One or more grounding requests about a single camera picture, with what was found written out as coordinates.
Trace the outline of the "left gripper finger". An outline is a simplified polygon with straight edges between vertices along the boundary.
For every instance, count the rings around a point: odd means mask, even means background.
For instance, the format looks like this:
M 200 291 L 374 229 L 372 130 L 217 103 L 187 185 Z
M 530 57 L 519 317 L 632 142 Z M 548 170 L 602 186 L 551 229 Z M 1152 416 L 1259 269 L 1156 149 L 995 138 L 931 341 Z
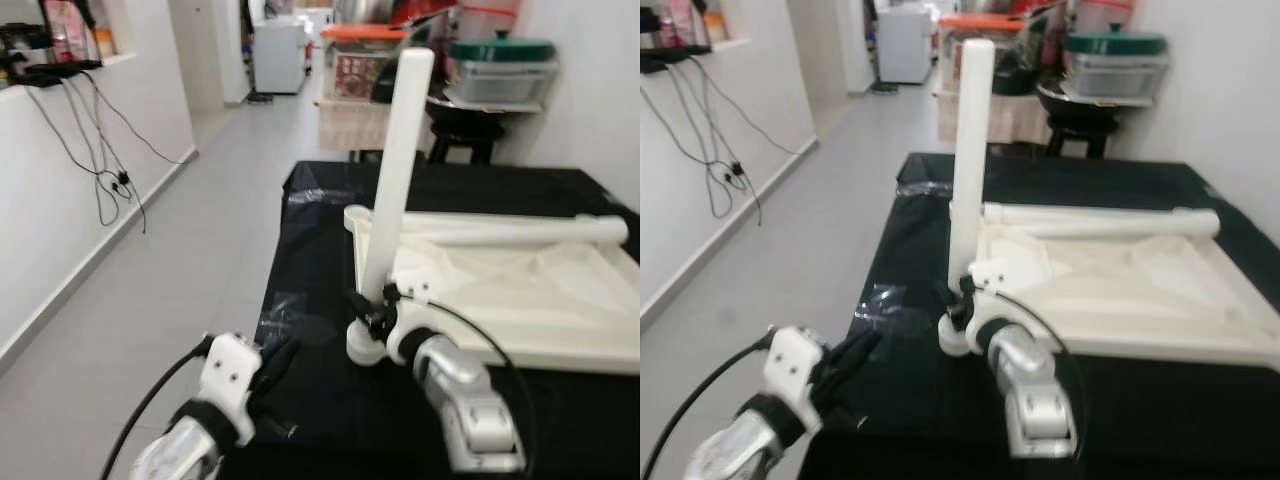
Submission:
M 261 364 L 253 375 L 253 393 L 256 396 L 262 396 L 278 381 L 276 358 L 282 351 L 283 346 L 269 346 L 260 349 Z
M 852 330 L 847 334 L 842 343 L 842 384 L 852 380 L 867 366 L 883 339 L 882 332 L 870 328 Z
M 837 344 L 820 370 L 820 389 L 837 387 L 858 369 L 859 337 L 849 337 Z
M 284 378 L 287 378 L 291 370 L 294 357 L 301 348 L 301 342 L 297 338 L 291 338 L 282 342 L 271 356 L 271 388 L 275 389 Z

